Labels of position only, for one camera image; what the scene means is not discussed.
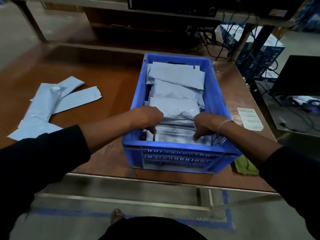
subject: concrete floor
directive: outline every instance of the concrete floor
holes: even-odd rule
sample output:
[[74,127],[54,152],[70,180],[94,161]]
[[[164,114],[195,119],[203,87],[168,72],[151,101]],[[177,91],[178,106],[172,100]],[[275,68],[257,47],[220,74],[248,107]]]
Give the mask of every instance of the concrete floor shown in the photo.
[[[82,13],[43,10],[39,3],[30,3],[40,27],[46,36],[72,24]],[[18,8],[12,3],[0,9],[0,68],[5,67],[21,53],[37,44]],[[279,60],[281,69],[289,54],[320,55],[319,35],[287,32],[282,42],[287,46]],[[48,186],[44,192],[74,194],[87,197],[151,201],[169,204],[197,205],[196,189],[188,186],[168,186],[128,182],[101,178],[66,176],[62,182]],[[206,190],[202,204],[208,205]],[[222,203],[222,191],[213,190],[215,204]],[[261,193],[228,191],[230,202],[253,198]],[[285,201],[260,203],[231,209],[232,221],[226,222],[224,211],[208,215],[194,210],[178,210],[150,206],[115,204],[70,199],[37,197],[33,211],[21,216],[11,234],[11,239],[98,239],[110,225],[108,218],[114,208],[121,208],[127,215],[164,216],[211,222],[194,228],[208,239],[312,239],[304,220]]]

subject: black monitor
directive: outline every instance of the black monitor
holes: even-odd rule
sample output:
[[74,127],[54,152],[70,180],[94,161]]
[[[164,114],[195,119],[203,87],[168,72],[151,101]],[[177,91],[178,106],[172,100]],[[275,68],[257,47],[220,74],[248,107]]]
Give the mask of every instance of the black monitor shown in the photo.
[[270,94],[320,96],[320,56],[289,56]]

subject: wooden table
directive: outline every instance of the wooden table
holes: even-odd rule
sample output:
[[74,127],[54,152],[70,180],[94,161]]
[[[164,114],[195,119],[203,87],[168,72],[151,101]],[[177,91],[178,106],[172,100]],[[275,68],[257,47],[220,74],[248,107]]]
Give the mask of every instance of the wooden table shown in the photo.
[[[59,83],[69,76],[85,82],[80,88],[98,86],[102,98],[50,118],[62,128],[100,120],[130,109],[143,55],[105,50],[39,44],[0,71],[0,148],[15,141],[7,136],[17,129],[40,83]],[[274,136],[233,63],[216,62],[215,72],[234,121],[242,125],[237,108],[255,109],[264,129]],[[241,175],[231,166],[216,175],[133,169],[129,167],[121,138],[94,153],[72,173],[127,180],[194,185],[208,188],[275,193],[259,176]]]

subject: shelf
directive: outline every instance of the shelf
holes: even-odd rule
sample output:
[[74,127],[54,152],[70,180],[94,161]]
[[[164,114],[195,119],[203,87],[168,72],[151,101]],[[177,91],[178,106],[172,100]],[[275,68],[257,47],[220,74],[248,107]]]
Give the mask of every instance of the shelf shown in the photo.
[[292,27],[295,23],[295,19],[292,18],[290,20],[276,20],[276,19],[266,19],[259,18],[254,14],[248,14],[246,12],[237,12],[234,13],[230,10],[219,10],[215,17],[199,17],[199,16],[191,16],[191,15],[179,15],[174,13],[165,13],[165,12],[153,12],[153,11],[143,11],[143,10],[130,10],[128,8],[127,0],[24,0],[31,2],[44,2],[44,3],[57,3],[57,4],[67,4],[67,5],[76,5],[82,7],[91,7],[91,8],[102,8],[102,9],[111,9],[118,11],[127,11],[127,12],[142,12],[142,13],[152,13],[166,16],[180,16],[180,17],[189,17],[195,19],[207,19],[207,20],[224,20],[225,22],[229,22],[232,18],[232,22],[237,23],[251,23],[262,25],[271,25],[277,27]]

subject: black shirt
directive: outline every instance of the black shirt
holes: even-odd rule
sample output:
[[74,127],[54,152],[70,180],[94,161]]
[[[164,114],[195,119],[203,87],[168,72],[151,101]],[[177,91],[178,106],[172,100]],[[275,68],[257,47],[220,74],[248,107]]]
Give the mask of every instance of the black shirt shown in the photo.
[[[2,205],[5,207],[2,207],[1,213],[0,239],[9,238],[16,219],[29,209],[35,193],[50,183],[60,181],[66,173],[89,159],[90,152],[78,125],[50,134],[42,134],[35,139],[23,139],[1,149],[0,178]],[[259,171],[259,175],[305,219],[310,234],[315,239],[320,239],[317,231],[320,213],[317,197],[320,163],[287,147],[282,147],[260,166]],[[161,231],[158,224],[152,224],[155,221],[161,222]],[[138,217],[121,221],[121,228],[123,232],[123,227],[142,226],[142,222],[145,222],[156,226],[157,232],[166,234],[167,237],[170,234],[173,237],[172,230],[168,229],[169,233],[163,226],[163,224],[172,226],[171,221],[171,219],[157,217]],[[185,228],[179,223],[174,228],[175,231],[179,231],[177,227]],[[186,232],[187,236],[197,234],[192,228],[187,229],[189,229],[189,233]],[[112,234],[112,231],[108,230],[105,237],[108,232],[109,235]],[[138,231],[127,232],[131,235],[138,234]]]

